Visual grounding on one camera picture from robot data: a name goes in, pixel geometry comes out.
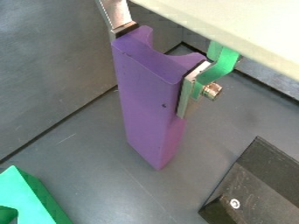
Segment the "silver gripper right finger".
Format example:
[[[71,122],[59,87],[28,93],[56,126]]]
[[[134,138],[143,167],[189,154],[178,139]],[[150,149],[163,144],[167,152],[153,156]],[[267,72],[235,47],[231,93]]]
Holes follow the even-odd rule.
[[[202,96],[213,101],[219,97],[222,86],[217,80],[233,72],[241,55],[221,43],[211,41],[207,57],[210,61],[205,60],[183,78],[177,108],[177,115],[182,119],[190,112],[191,103],[198,102]]]

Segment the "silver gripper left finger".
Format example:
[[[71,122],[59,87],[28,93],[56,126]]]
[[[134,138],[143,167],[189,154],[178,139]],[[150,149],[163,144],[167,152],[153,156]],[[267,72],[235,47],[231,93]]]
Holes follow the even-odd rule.
[[[108,28],[110,40],[114,41],[138,27],[127,0],[96,0],[96,4]]]

